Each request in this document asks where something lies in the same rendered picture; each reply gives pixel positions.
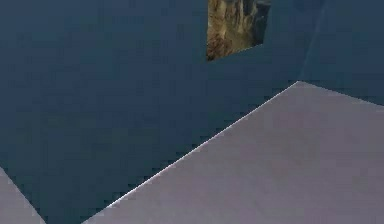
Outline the brown rocky wall picture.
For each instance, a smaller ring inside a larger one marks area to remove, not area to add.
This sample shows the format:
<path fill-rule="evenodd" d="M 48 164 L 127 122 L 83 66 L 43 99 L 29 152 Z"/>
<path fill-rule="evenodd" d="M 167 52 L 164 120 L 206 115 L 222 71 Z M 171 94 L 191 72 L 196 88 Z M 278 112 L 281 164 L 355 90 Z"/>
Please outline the brown rocky wall picture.
<path fill-rule="evenodd" d="M 261 45 L 271 0 L 208 0 L 206 60 Z"/>

